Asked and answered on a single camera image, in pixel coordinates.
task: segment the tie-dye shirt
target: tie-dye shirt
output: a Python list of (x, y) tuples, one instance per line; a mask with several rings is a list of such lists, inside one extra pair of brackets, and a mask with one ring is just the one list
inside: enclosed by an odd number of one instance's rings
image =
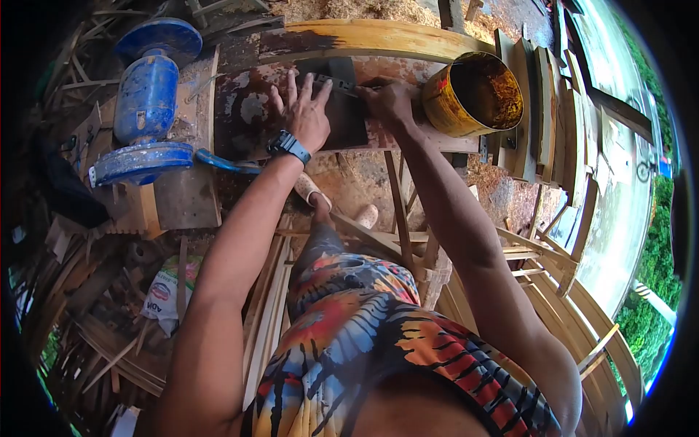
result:
[(348, 436), (354, 400), (410, 371), (452, 382), (491, 435), (561, 434), (531, 378), (466, 328), (420, 308), (403, 267), (324, 255), (291, 284), (287, 307), (293, 324), (245, 411), (243, 436)]

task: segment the blue motor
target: blue motor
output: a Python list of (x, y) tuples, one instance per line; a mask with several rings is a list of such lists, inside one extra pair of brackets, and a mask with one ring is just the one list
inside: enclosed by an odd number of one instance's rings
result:
[(164, 171), (192, 166), (191, 145), (159, 140), (175, 121), (178, 66), (196, 58), (201, 46), (197, 30), (177, 18), (144, 22), (117, 43), (115, 52), (131, 65), (119, 84), (114, 135), (128, 147), (95, 162), (89, 170), (93, 186), (125, 180), (149, 184)]

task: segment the foot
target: foot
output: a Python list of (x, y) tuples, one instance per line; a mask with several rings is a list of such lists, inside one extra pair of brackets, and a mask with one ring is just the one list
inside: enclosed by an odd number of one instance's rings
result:
[(376, 205), (368, 204), (365, 206), (355, 218), (355, 221), (367, 229), (371, 229), (379, 219), (379, 208)]
[(328, 210), (333, 208), (333, 204), (332, 202), (330, 202), (330, 199), (328, 199), (328, 197), (325, 194), (323, 194), (322, 191), (320, 191), (320, 188), (318, 188), (315, 182), (313, 182), (310, 176), (306, 173), (302, 173), (299, 175), (298, 180), (294, 185), (294, 190), (298, 193), (299, 196), (301, 196), (303, 200), (306, 201), (306, 203), (313, 206), (314, 208), (316, 207), (316, 205), (314, 205), (310, 201), (310, 197), (313, 194), (318, 194), (323, 198), (323, 200), (326, 202), (328, 206)]
[(315, 208), (316, 214), (318, 213), (323, 213), (327, 214), (330, 213), (330, 205), (328, 204), (328, 201), (325, 200), (323, 195), (320, 192), (314, 191), (313, 193), (310, 194), (308, 197), (308, 203)]

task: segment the wristwatch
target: wristwatch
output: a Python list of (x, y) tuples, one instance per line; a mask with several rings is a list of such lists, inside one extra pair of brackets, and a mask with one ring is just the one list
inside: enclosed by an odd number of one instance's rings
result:
[(299, 158), (304, 166), (310, 161), (310, 153), (303, 148), (295, 136), (284, 129), (282, 129), (279, 135), (267, 145), (267, 153), (272, 156), (282, 151), (291, 153), (293, 156)]

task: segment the yellow paint can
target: yellow paint can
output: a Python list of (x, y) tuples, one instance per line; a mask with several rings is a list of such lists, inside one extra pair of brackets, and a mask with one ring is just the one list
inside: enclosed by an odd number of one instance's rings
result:
[(422, 104), (432, 125), (455, 138), (510, 130), (523, 110), (514, 75), (486, 52), (464, 53), (432, 76)]

